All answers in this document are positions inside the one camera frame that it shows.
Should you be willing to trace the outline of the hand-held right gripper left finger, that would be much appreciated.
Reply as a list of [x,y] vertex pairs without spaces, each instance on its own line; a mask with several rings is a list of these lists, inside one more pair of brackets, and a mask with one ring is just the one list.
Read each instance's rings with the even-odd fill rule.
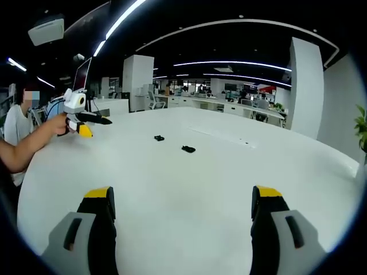
[[56,274],[118,274],[114,189],[87,192],[50,232],[42,260]]

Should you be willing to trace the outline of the person's left hand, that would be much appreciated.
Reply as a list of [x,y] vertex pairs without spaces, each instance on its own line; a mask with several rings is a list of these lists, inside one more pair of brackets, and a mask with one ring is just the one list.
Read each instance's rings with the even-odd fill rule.
[[70,132],[70,129],[67,125],[67,119],[67,114],[61,113],[49,120],[54,134],[62,136]]

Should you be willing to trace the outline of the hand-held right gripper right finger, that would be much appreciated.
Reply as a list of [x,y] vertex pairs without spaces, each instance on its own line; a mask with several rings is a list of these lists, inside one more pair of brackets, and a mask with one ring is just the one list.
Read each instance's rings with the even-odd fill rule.
[[310,274],[327,253],[316,228],[274,188],[254,186],[250,274]]

